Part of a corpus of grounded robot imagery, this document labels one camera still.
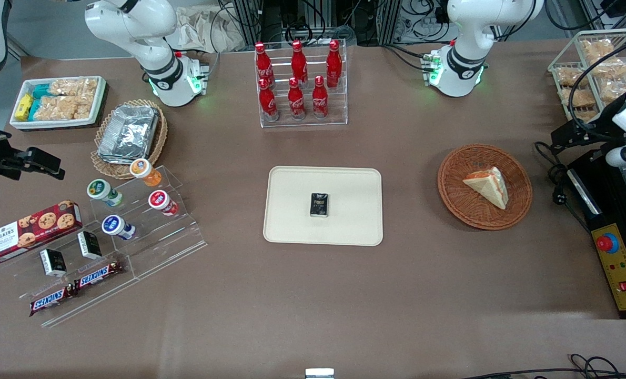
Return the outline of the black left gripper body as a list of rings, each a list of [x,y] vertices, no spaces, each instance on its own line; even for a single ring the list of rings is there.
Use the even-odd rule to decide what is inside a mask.
[[[585,142],[587,144],[610,142],[614,146],[625,146],[626,132],[613,121],[613,117],[625,108],[626,94],[607,105],[601,114],[589,123],[590,129]]]

